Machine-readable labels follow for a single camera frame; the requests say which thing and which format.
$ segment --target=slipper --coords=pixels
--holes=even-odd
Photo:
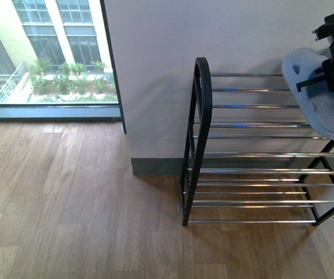
[[[334,92],[326,81],[297,90],[297,83],[323,74],[315,74],[327,57],[310,48],[299,48],[289,53],[282,62],[282,74],[310,126],[320,135],[334,140]]]

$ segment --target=building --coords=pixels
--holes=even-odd
[[[111,66],[100,2],[96,0],[0,0],[0,85],[24,63],[49,59]]]

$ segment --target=wooden floor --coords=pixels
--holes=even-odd
[[[120,123],[0,124],[0,279],[334,278],[334,216],[180,221],[178,177],[133,176]]]

